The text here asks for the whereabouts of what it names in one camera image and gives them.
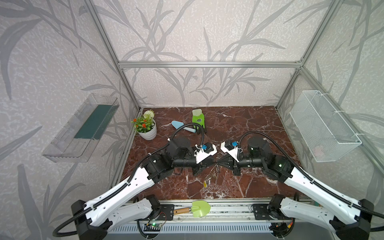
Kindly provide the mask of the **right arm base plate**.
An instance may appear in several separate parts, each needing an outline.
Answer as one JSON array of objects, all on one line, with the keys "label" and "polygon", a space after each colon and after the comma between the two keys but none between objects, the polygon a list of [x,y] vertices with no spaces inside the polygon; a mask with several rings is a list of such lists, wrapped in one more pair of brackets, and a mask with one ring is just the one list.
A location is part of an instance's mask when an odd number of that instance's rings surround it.
[{"label": "right arm base plate", "polygon": [[255,220],[276,220],[276,221],[288,221],[287,218],[281,213],[273,213],[268,208],[269,204],[252,204],[251,211],[254,214]]}]

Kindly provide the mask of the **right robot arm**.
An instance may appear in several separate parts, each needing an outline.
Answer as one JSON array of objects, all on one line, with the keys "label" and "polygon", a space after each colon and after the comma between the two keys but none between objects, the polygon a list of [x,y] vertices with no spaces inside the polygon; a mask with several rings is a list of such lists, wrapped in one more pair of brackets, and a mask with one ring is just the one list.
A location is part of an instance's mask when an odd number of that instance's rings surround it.
[{"label": "right robot arm", "polygon": [[312,223],[336,234],[340,240],[367,240],[370,233],[382,232],[384,228],[372,227],[373,217],[382,219],[383,214],[375,212],[374,204],[367,199],[356,200],[325,185],[300,167],[272,138],[259,131],[248,135],[249,154],[244,156],[241,142],[226,140],[221,150],[227,154],[218,160],[219,166],[241,175],[242,168],[261,168],[264,175],[283,183],[310,197],[318,206],[302,204],[283,195],[276,194],[269,203],[269,214]]}]

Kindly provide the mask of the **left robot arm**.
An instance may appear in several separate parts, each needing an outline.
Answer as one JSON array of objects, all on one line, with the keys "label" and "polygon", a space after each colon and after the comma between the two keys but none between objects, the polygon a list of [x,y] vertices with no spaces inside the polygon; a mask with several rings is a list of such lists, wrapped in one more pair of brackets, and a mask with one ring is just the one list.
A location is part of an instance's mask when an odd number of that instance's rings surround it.
[{"label": "left robot arm", "polygon": [[[186,138],[176,137],[187,127],[200,128],[201,141],[196,146]],[[126,223],[157,217],[161,204],[156,197],[150,196],[130,205],[127,202],[172,175],[175,168],[191,168],[197,175],[211,166],[217,147],[206,143],[204,138],[204,128],[196,123],[176,129],[163,147],[146,155],[134,167],[128,178],[97,198],[73,203],[73,216],[53,230],[53,237],[76,235],[81,240],[102,240],[111,230]]]}]

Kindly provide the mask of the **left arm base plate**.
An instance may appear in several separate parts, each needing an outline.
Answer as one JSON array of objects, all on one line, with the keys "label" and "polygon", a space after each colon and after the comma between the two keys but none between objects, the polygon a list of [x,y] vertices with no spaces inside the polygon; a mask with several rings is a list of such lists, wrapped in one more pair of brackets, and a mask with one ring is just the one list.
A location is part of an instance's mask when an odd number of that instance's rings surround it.
[{"label": "left arm base plate", "polygon": [[153,210],[148,219],[156,221],[172,221],[174,219],[175,205],[166,204]]}]

